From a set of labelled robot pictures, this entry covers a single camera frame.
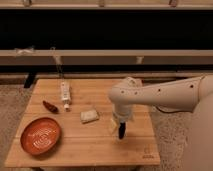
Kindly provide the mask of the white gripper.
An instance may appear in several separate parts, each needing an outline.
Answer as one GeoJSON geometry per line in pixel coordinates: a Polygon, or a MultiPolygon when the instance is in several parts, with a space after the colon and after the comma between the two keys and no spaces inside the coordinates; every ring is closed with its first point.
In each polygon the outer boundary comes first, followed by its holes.
{"type": "Polygon", "coordinates": [[[113,109],[113,119],[117,123],[125,123],[133,120],[133,114],[131,108],[125,108],[124,110],[113,109]]]}

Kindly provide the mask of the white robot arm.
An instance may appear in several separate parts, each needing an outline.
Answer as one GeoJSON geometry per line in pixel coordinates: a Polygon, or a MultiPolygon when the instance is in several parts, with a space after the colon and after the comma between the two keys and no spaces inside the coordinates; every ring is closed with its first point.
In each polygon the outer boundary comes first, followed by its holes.
{"type": "Polygon", "coordinates": [[[113,119],[127,122],[134,105],[162,106],[192,112],[180,171],[213,171],[213,75],[143,86],[127,77],[108,93],[113,119]]]}

